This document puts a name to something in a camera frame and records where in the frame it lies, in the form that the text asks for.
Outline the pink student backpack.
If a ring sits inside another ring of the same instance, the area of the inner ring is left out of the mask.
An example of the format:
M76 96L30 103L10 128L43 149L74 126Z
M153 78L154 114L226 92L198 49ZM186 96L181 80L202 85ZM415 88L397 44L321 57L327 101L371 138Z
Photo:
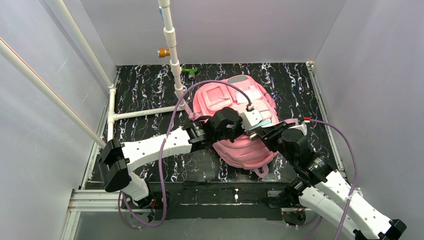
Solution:
M277 106L265 88L249 75L236 75L224 80L243 90L247 97L225 84L207 83L202 85L194 94L190 120L202 116L213 116L224 107L232 108L239 113L246 110L248 99L251 99L254 108L258 110L264 120L271 120L272 124L279 123ZM268 172L268 164L277 155L268 150L259 140L250 140L247 134L236 138L234 142L221 140L213 144L214 150L231 167L244 170L253 170L260 179L264 179Z

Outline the light blue eraser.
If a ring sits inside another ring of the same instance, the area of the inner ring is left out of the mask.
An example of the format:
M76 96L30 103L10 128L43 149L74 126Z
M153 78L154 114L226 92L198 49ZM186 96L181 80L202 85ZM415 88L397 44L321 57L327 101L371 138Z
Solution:
M262 120L259 123L257 123L255 125L253 125L252 127L250 127L248 129L248 131L253 131L253 130L257 129L257 128L263 127L265 125L269 125L271 123L272 123L272 120L271 119Z

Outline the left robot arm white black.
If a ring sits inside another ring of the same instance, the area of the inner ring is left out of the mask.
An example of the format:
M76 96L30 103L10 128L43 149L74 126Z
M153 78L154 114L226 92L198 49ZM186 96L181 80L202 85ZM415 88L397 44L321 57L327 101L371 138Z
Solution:
M214 115L201 116L169 133L149 139L119 142L109 140L97 159L104 190L122 191L139 201L149 195L147 183L134 171L163 158L210 148L213 144L234 141L262 121L255 109L242 113L225 107Z

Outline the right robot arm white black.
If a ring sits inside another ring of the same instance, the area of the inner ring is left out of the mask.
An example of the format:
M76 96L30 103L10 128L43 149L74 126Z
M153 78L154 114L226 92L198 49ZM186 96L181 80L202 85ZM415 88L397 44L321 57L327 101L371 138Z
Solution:
M300 205L337 226L334 239L345 234L354 240L398 240L407 229L400 219L391 219L368 203L356 190L357 179L348 183L340 171L309 145L304 125L280 122L252 127L265 146L278 152L294 168L298 177L287 188Z

